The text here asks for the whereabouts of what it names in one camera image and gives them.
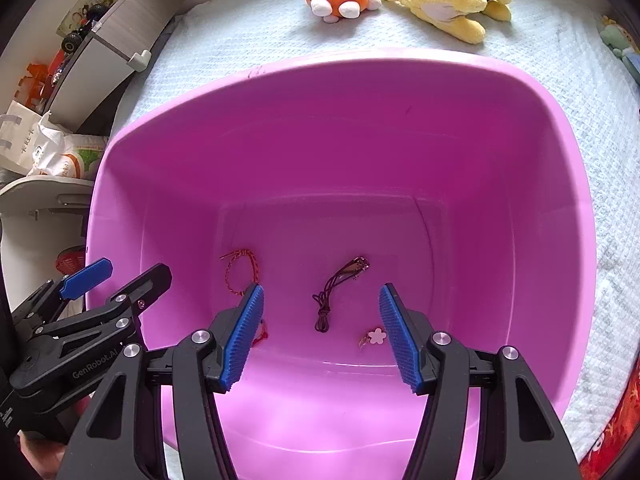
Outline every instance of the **orange cord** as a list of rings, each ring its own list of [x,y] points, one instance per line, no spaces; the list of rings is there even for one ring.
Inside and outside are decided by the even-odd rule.
[[[231,256],[231,259],[229,260],[229,263],[226,264],[226,270],[225,270],[226,288],[228,288],[236,296],[242,296],[244,294],[244,292],[238,292],[237,290],[233,290],[231,288],[231,285],[229,284],[229,272],[231,271],[231,266],[241,256],[247,256],[249,258],[249,261],[251,262],[251,268],[252,268],[252,271],[254,273],[252,282],[259,283],[259,280],[260,280],[260,267],[258,266],[258,259],[255,257],[255,254],[253,254],[249,249],[238,249],[237,251],[231,251],[230,253],[227,253],[224,256],[220,256],[220,260],[224,260],[225,258],[228,258],[229,256]]]

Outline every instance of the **pink plastic tub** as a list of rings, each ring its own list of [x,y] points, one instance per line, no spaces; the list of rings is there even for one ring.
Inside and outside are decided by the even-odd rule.
[[[366,50],[286,60],[157,108],[110,144],[94,191],[88,261],[104,299],[164,262],[171,289],[142,316],[152,348],[237,304],[219,256],[258,257],[269,337],[217,396],[240,478],[400,479],[426,398],[400,379],[378,291],[465,345],[520,349],[559,415],[578,378],[594,299],[595,234],[571,127],[534,79],[496,60]],[[311,295],[357,255],[370,268]],[[237,264],[234,288],[248,265]],[[166,440],[175,445],[170,391]],[[458,478],[478,430],[472,394]]]

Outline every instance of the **bed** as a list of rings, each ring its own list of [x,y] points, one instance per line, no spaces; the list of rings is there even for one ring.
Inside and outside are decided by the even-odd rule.
[[[640,337],[640,91],[598,36],[600,17],[586,7],[572,0],[514,0],[511,10],[511,23],[477,16],[486,39],[469,45],[388,4],[358,20],[328,25],[312,16],[301,0],[213,0],[178,17],[167,30],[156,45],[151,69],[136,75],[127,88],[112,133],[212,80],[331,50],[443,48],[495,57],[531,74],[553,94],[572,124],[595,213],[593,324],[580,378],[562,420],[580,460],[616,408]],[[554,334],[552,326],[537,330],[541,338],[562,336]]]

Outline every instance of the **silver screw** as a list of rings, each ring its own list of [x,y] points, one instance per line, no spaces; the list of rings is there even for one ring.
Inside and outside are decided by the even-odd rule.
[[[210,337],[211,337],[211,334],[206,330],[197,330],[196,332],[191,334],[191,340],[194,343],[199,343],[199,344],[206,343]]]
[[[135,357],[140,352],[140,345],[132,343],[124,347],[124,356],[125,357]]]
[[[446,332],[436,332],[431,338],[436,345],[446,346],[451,343],[451,336]]]
[[[520,352],[518,352],[513,346],[505,346],[502,349],[502,355],[504,355],[509,361],[513,361],[518,358]]]

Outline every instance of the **red fabric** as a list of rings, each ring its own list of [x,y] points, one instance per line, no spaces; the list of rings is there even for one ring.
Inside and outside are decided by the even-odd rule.
[[[640,359],[631,372],[625,394],[604,432],[580,462],[584,480],[599,480],[613,464],[640,423]]]

